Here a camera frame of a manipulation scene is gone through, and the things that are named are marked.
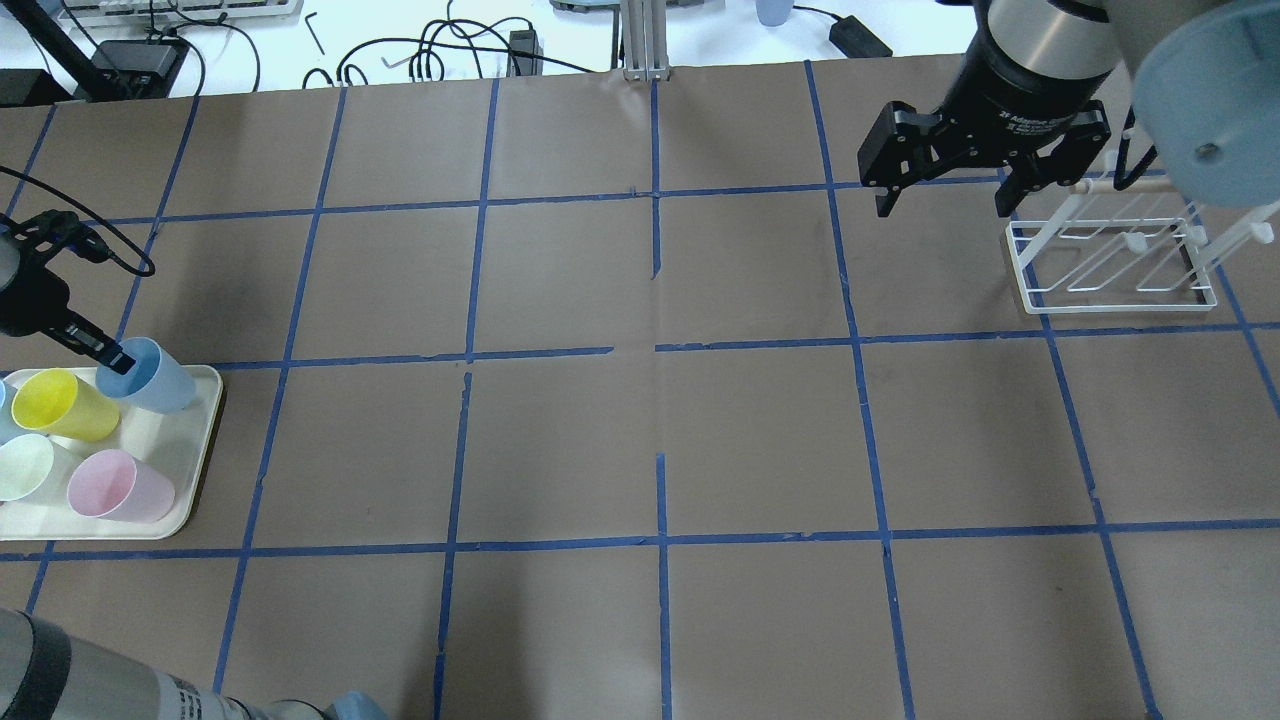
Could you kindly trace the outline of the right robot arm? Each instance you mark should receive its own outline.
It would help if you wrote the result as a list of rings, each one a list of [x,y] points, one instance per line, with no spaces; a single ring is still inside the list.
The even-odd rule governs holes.
[[[1112,128],[1096,97],[1117,65],[1129,127],[1151,150],[1117,154],[1125,188],[1160,163],[1187,197],[1220,208],[1277,200],[1275,1],[977,1],[954,85],[929,113],[887,102],[858,150],[887,217],[910,186],[960,168],[1006,168],[1001,217],[1050,184],[1074,184]]]

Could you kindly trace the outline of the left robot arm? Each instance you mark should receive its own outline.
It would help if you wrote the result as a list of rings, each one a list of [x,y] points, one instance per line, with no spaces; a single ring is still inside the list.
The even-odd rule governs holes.
[[[114,259],[95,229],[67,213],[3,227],[3,333],[40,332],[95,361],[20,370],[3,387],[3,538],[166,538],[191,514],[223,379],[210,366],[178,364],[152,341],[118,342],[73,313],[67,284],[49,270],[61,250]],[[326,708],[300,700],[246,705],[4,609],[3,716],[380,719],[383,711],[360,692]]]

